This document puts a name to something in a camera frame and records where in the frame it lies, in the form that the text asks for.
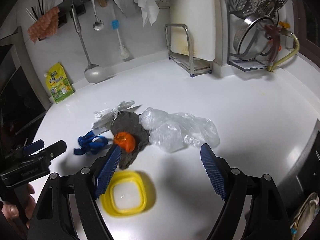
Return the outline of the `person's left hand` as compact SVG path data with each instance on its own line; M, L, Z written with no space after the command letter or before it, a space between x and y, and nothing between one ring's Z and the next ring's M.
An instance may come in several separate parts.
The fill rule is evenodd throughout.
M3 230L23 237L28 234L36 202L34 188L24 184L16 189L1 186L1 226Z

